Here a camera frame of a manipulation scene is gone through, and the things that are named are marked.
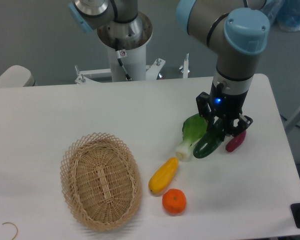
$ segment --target white table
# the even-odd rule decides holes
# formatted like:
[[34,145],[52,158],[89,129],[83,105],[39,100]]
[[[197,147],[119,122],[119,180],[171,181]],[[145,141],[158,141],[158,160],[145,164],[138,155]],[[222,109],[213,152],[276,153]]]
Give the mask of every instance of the white table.
[[[187,209],[169,216],[148,180],[182,140],[184,120],[212,77],[0,89],[0,240],[238,240],[300,234],[290,205],[300,180],[266,76],[256,74],[243,113],[254,122],[240,148],[181,162],[170,188]],[[60,166],[82,136],[107,132],[132,151],[143,180],[138,213],[107,233],[72,217],[61,193]]]

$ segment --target woven basket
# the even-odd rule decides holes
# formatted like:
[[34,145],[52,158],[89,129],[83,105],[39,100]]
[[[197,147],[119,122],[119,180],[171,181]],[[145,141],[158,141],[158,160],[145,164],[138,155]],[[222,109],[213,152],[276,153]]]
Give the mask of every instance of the woven basket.
[[142,184],[123,141],[106,133],[83,136],[61,162],[62,193],[74,218],[97,231],[126,223],[138,210]]

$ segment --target green cucumber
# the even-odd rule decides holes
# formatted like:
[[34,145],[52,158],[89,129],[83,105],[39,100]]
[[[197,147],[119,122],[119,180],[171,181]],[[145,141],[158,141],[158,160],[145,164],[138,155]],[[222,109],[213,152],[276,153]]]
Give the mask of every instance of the green cucumber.
[[213,153],[222,143],[223,129],[223,120],[219,118],[198,141],[193,149],[193,156],[197,159],[203,159]]

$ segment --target robotic arm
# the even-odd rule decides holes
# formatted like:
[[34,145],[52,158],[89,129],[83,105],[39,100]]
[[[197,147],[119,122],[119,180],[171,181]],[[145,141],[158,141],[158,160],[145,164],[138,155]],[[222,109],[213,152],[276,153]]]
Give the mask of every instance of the robotic arm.
[[177,7],[181,27],[218,55],[210,94],[202,92],[196,102],[208,131],[215,117],[222,119],[222,140],[239,135],[253,122],[243,115],[242,106],[267,45],[270,22],[258,11],[265,4],[266,0],[181,0]]
[[68,7],[84,32],[97,30],[112,81],[146,79],[145,47],[153,31],[148,17],[138,12],[138,0],[75,0]]

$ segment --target red vegetable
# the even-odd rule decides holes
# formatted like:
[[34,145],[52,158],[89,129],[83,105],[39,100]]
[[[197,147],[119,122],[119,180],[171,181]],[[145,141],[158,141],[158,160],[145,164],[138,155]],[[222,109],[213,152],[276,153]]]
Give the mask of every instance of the red vegetable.
[[235,149],[237,149],[245,140],[247,131],[244,130],[242,133],[240,133],[238,136],[235,136],[232,138],[228,144],[225,146],[225,150],[227,150],[229,153],[232,153]]

